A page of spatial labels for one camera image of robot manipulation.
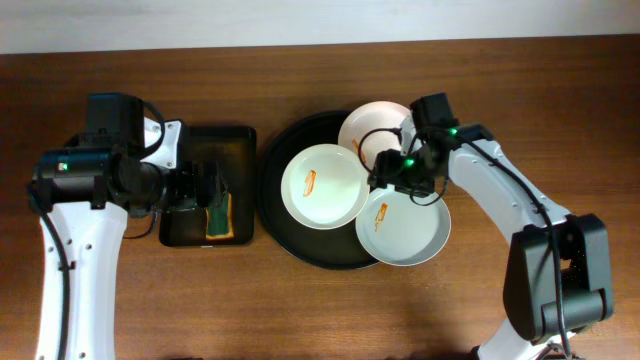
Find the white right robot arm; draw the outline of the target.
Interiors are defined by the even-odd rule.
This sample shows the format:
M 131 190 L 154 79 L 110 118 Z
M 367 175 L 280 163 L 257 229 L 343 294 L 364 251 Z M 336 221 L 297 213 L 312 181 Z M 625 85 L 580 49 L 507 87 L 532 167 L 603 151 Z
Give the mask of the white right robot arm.
M 569 339 L 614 312 L 608 231 L 537 189 L 484 126 L 455 119 L 390 129 L 399 148 L 377 150 L 364 167 L 376 188 L 410 198 L 455 184 L 489 216 L 509 245 L 506 319 L 473 359 L 574 359 Z

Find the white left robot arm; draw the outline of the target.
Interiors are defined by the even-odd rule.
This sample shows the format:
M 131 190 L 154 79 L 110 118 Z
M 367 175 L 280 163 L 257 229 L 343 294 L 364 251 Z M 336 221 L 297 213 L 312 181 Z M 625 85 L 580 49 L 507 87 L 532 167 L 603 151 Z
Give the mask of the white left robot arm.
M 197 243 L 235 236 L 221 163 L 183 121 L 94 128 L 46 152 L 28 185 L 45 250 L 38 359 L 112 359 L 116 275 L 132 217 L 193 217 Z

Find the green and yellow sponge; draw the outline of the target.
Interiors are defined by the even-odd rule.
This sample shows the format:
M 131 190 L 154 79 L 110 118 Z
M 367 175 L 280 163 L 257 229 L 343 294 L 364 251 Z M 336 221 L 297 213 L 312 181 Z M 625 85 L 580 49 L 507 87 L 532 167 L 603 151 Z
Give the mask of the green and yellow sponge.
M 206 209 L 205 237 L 209 241 L 222 241 L 234 237 L 231 194 L 226 193 L 219 206 Z

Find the grey plate with sauce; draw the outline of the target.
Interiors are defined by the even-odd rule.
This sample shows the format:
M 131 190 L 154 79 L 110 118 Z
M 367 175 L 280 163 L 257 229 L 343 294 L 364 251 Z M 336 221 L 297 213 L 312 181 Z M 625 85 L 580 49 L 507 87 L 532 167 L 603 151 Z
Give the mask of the grey plate with sauce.
M 393 188 L 373 190 L 356 217 L 362 247 L 376 260 L 394 266 L 414 266 L 435 257 L 451 233 L 446 203 L 431 194 L 429 206 L 419 206 Z

